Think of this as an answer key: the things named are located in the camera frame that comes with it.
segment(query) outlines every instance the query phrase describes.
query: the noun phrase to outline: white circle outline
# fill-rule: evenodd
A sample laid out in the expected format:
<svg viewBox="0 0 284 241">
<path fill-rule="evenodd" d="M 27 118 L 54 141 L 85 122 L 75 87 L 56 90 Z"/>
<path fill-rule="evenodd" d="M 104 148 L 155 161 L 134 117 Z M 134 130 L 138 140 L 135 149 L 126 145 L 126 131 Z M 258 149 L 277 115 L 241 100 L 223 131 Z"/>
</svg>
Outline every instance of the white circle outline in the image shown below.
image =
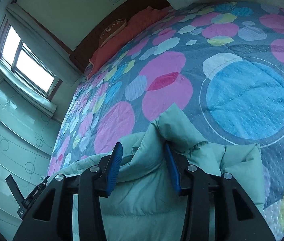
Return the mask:
<svg viewBox="0 0 284 241">
<path fill-rule="evenodd" d="M 263 59 L 256 58 L 256 57 L 250 57 L 250 56 L 243 57 L 243 58 L 244 58 L 244 59 L 245 59 L 245 58 L 254 58 L 254 59 L 258 59 L 258 60 L 267 62 L 267 63 L 269 63 L 269 64 L 271 64 L 271 65 L 273 65 L 273 66 L 276 66 L 277 69 L 280 70 L 280 71 L 284 74 L 284 71 L 281 70 L 277 65 L 274 65 L 274 64 L 272 64 L 272 63 L 270 63 L 270 62 L 268 62 L 268 61 L 265 61 L 265 60 L 263 60 Z M 205 116 L 205 114 L 204 114 L 204 112 L 203 112 L 203 109 L 202 109 L 202 106 L 201 106 L 201 93 L 202 93 L 203 84 L 204 84 L 204 82 L 206 81 L 206 79 L 208 79 L 208 77 L 206 77 L 206 78 L 204 79 L 204 81 L 202 82 L 201 89 L 200 89 L 200 93 L 199 93 L 199 105 L 200 105 L 200 109 L 201 109 L 202 115 L 203 115 L 205 121 L 206 121 L 206 122 L 208 123 L 208 125 L 210 126 L 210 128 L 215 132 L 215 134 L 217 134 L 220 138 L 226 140 L 227 142 L 229 142 L 229 143 L 231 143 L 231 144 L 233 144 L 233 145 L 239 146 L 240 144 L 234 143 L 234 142 L 232 142 L 232 141 L 226 139 L 226 138 L 223 137 L 222 135 L 220 135 L 220 134 L 211 126 L 211 124 L 209 123 L 209 121 L 207 120 L 207 118 L 206 118 L 206 116 Z M 284 138 L 284 135 L 282 135 L 280 138 L 278 138 L 277 140 L 275 140 L 275 141 L 273 141 L 273 142 L 271 142 L 271 143 L 269 143 L 269 144 L 260 146 L 260 148 L 264 148 L 264 147 L 271 146 L 271 145 L 277 143 L 278 141 L 282 140 L 283 138 Z"/>
</svg>

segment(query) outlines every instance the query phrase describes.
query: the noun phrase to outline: light gray circle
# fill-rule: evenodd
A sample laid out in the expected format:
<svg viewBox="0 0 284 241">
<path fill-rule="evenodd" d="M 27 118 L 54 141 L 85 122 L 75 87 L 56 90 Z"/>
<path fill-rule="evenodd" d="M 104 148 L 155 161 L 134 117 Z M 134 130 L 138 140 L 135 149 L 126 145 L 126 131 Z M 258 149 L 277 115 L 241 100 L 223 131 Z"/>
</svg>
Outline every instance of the light gray circle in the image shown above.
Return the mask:
<svg viewBox="0 0 284 241">
<path fill-rule="evenodd" d="M 61 181 L 63 178 L 64 178 L 63 174 L 58 174 L 58 175 L 55 176 L 55 180 L 57 180 L 57 181 Z"/>
<path fill-rule="evenodd" d="M 189 171 L 191 171 L 191 172 L 194 172 L 194 171 L 197 170 L 197 167 L 194 166 L 194 165 L 189 165 L 189 166 L 187 167 L 187 169 L 188 169 Z"/>
<path fill-rule="evenodd" d="M 226 178 L 226 179 L 231 179 L 232 175 L 230 173 L 224 173 L 223 177 Z"/>
<path fill-rule="evenodd" d="M 96 173 L 100 170 L 100 168 L 98 166 L 92 166 L 90 167 L 90 172 Z"/>
</svg>

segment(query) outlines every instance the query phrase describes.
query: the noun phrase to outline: wooden headboard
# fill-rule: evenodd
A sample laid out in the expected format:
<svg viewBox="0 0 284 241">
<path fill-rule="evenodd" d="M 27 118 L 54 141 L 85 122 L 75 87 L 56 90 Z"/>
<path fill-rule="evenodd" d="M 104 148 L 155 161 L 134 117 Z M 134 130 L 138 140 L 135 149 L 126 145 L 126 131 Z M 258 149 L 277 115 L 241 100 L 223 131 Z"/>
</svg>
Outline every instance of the wooden headboard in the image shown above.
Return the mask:
<svg viewBox="0 0 284 241">
<path fill-rule="evenodd" d="M 151 6 L 154 9 L 163 9 L 170 6 L 167 0 L 127 0 L 105 17 L 76 47 L 69 56 L 75 66 L 84 72 L 95 50 L 98 48 L 99 38 L 103 30 L 113 21 L 126 18 L 129 20 L 139 11 Z"/>
</svg>

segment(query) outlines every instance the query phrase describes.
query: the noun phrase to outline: brown pillow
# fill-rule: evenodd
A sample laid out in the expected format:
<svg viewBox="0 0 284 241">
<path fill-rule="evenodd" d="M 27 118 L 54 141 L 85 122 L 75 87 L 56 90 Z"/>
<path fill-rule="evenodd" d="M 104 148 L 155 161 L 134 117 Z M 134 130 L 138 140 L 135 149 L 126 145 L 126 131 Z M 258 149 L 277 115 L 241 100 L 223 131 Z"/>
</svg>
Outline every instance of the brown pillow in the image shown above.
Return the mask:
<svg viewBox="0 0 284 241">
<path fill-rule="evenodd" d="M 107 43 L 112 37 L 117 35 L 126 26 L 126 19 L 118 19 L 111 23 L 101 34 L 99 40 L 99 47 L 102 47 Z"/>
</svg>

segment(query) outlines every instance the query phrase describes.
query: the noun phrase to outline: window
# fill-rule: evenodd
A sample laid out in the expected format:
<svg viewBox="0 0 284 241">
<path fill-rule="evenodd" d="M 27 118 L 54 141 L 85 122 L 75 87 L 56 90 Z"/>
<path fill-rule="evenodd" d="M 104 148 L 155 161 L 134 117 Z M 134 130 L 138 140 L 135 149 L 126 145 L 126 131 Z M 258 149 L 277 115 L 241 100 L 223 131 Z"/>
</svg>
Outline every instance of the window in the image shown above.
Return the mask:
<svg viewBox="0 0 284 241">
<path fill-rule="evenodd" d="M 1 33 L 0 59 L 4 65 L 32 89 L 51 99 L 61 81 L 23 43 L 8 21 Z"/>
</svg>

